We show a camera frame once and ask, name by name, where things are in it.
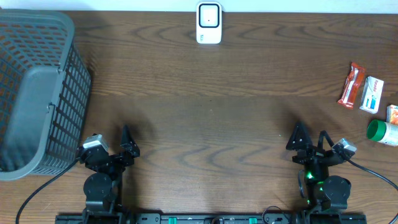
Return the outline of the orange tissue pack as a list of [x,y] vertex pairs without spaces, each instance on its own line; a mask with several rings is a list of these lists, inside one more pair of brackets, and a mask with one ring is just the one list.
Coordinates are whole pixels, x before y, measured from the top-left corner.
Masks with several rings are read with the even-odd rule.
[[386,109],[386,121],[388,123],[398,125],[398,106],[389,105]]

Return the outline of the green lid white bottle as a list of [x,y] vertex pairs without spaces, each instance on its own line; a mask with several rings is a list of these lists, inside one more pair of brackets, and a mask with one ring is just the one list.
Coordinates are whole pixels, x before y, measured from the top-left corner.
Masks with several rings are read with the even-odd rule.
[[367,128],[367,138],[389,146],[397,146],[397,125],[380,120],[372,120]]

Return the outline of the white Panadol box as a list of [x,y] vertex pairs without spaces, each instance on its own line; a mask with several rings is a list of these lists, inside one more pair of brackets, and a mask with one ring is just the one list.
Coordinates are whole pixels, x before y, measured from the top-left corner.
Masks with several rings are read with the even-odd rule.
[[381,102],[384,81],[368,76],[365,81],[360,109],[371,114],[376,114]]

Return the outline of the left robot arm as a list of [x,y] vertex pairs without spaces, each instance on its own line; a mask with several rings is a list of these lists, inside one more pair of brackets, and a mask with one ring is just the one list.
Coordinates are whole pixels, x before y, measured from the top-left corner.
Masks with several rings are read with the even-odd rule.
[[123,172],[140,156],[140,149],[124,126],[122,151],[110,154],[100,134],[88,137],[78,148],[76,159],[92,170],[83,186],[86,195],[83,223],[134,223],[131,212],[122,206]]

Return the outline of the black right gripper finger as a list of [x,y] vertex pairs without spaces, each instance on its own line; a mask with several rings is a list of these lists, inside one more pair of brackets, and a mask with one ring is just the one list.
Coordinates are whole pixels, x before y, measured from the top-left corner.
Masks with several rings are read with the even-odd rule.
[[285,148],[288,151],[300,151],[306,150],[312,144],[305,124],[303,122],[297,122]]
[[319,137],[318,137],[318,144],[317,148],[318,149],[323,149],[323,140],[326,140],[327,143],[329,144],[330,147],[333,147],[335,143],[332,141],[331,137],[329,137],[328,133],[323,130],[320,132]]

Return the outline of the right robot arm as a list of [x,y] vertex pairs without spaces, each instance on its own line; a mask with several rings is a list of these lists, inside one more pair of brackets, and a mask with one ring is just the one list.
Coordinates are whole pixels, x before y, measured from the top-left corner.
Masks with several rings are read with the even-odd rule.
[[301,122],[296,123],[286,150],[296,151],[292,161],[303,165],[298,182],[301,197],[308,207],[292,217],[292,223],[341,223],[340,212],[347,209],[351,182],[338,175],[330,175],[328,168],[346,162],[355,148],[345,140],[334,143],[326,131],[321,131],[318,144]]

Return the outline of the red Top chocolate bar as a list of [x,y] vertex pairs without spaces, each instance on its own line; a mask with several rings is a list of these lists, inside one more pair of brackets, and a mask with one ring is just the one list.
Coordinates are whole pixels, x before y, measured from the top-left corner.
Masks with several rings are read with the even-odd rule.
[[345,108],[353,109],[365,71],[365,68],[359,66],[357,63],[351,63],[351,71],[346,78],[341,98],[337,101],[338,104],[343,105]]

